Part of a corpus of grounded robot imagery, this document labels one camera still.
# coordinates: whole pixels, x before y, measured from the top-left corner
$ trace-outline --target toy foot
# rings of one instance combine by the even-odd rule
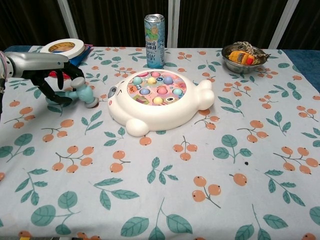
[[[142,137],[149,132],[148,125],[137,118],[128,120],[125,124],[125,128],[127,133],[134,137]]]
[[[88,109],[91,109],[93,107],[95,107],[99,102],[99,99],[97,97],[94,98],[93,102],[91,103],[84,103],[85,107],[88,108]]]

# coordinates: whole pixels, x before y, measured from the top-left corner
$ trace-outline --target stainless steel bowl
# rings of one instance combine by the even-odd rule
[[[266,61],[267,61],[267,58],[266,57],[263,57],[260,61],[260,63],[258,64],[255,64],[255,65],[245,65],[245,64],[239,64],[239,63],[236,63],[236,62],[233,62],[233,61],[230,61],[227,56],[231,54],[231,52],[233,51],[238,51],[239,50],[239,44],[231,44],[231,45],[228,45],[228,46],[225,46],[223,49],[222,49],[222,57],[224,58],[225,60],[225,64],[226,64],[226,67],[236,73],[236,74],[248,74],[248,73],[251,73],[253,70],[255,70],[255,68],[263,65]],[[264,51],[262,51],[261,49],[259,48],[256,48],[253,46],[253,51],[255,54],[265,54]]]

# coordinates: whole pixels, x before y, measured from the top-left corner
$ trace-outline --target blue cloth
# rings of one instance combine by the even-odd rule
[[[320,51],[283,50],[305,78],[320,92]]]

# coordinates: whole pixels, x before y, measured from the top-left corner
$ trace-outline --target tape roll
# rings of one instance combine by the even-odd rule
[[[40,53],[61,54],[69,59],[79,56],[85,50],[83,41],[75,38],[60,39],[45,45]]]

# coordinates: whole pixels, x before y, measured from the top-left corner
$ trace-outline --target table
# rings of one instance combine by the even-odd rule
[[[0,235],[319,238],[320,94],[283,51],[265,51],[268,62],[242,75],[226,68],[220,48],[166,49],[164,68],[194,84],[211,80],[215,102],[183,126],[145,137],[113,121],[106,98],[146,69],[143,48],[94,47],[80,68],[96,108],[48,106],[29,80],[10,79],[0,123]]]

